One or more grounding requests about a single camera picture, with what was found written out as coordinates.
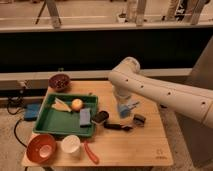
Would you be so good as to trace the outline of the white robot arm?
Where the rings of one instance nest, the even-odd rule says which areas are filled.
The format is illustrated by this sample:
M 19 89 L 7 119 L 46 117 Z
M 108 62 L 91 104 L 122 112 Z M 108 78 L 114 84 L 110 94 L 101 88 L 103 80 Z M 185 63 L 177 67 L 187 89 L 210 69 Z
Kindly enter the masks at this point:
M 108 80 L 119 98 L 136 93 L 213 128 L 213 90 L 145 77 L 133 57 L 126 57 L 113 68 Z

